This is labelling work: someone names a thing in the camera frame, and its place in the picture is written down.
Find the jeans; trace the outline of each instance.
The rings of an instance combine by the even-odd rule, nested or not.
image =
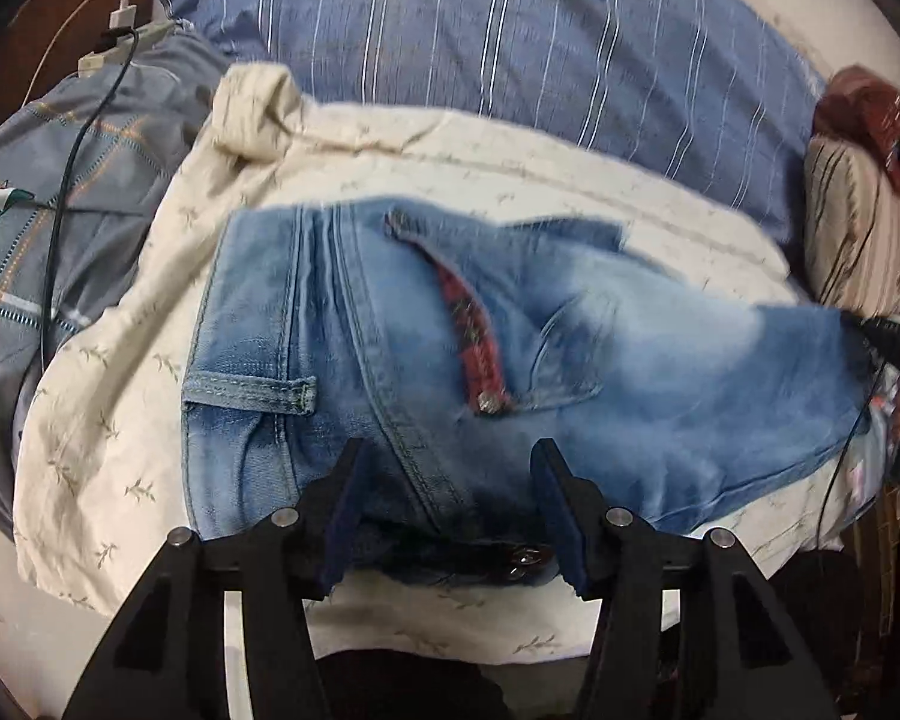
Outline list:
[[[405,199],[234,215],[183,383],[197,531],[292,505],[351,436],[375,454],[356,562],[405,579],[485,579],[467,549],[545,542],[540,437],[673,533],[816,470],[869,378],[840,313],[716,298],[622,237]]]
[[[130,288],[170,179],[190,153],[229,61],[178,26],[140,52],[83,139],[67,197],[53,289],[53,349]],[[11,534],[17,447],[38,396],[40,301],[53,206],[77,131],[120,68],[68,77],[0,126],[0,529]]]

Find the red fabric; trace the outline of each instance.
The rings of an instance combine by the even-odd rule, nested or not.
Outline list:
[[[500,351],[484,310],[456,275],[432,258],[427,259],[437,269],[440,292],[450,308],[457,330],[463,375],[466,377],[467,403],[477,413],[483,413],[478,398],[480,394],[491,394],[499,400],[501,412],[506,410],[509,396],[506,394]]]
[[[900,197],[898,88],[859,65],[842,69],[817,103],[813,132],[866,148]]]

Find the metal screw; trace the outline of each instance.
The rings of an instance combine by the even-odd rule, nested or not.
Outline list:
[[[290,506],[285,509],[276,509],[271,514],[271,522],[278,528],[289,528],[290,525],[295,525],[298,519],[300,519],[300,512]]]
[[[626,528],[634,523],[634,516],[626,509],[610,509],[607,512],[607,522],[618,528]]]
[[[193,537],[194,532],[190,530],[190,528],[181,526],[179,528],[173,528],[170,533],[167,533],[167,543],[172,547],[182,547]]]
[[[496,392],[486,389],[477,395],[477,408],[483,413],[494,415],[495,413],[500,413],[500,409],[503,408],[503,402]]]
[[[726,528],[714,528],[710,531],[710,540],[713,541],[718,547],[721,549],[727,549],[727,547],[732,547],[737,542],[737,539],[733,536],[733,533],[730,533]]]

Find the jeans button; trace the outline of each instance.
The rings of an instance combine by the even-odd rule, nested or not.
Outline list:
[[[386,220],[389,222],[394,230],[403,230],[410,224],[410,217],[406,215],[403,211],[391,211],[389,215],[386,217]]]
[[[543,552],[533,549],[533,547],[522,547],[514,552],[514,563],[516,565],[539,565],[543,560]]]
[[[491,392],[489,389],[485,389],[477,395],[477,408],[487,415],[500,413],[500,409],[503,408],[503,405],[500,396],[496,394],[496,392]]]

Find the striped cushion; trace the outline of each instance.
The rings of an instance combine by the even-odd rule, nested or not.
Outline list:
[[[863,148],[817,136],[805,163],[806,265],[824,305],[900,314],[900,197]]]

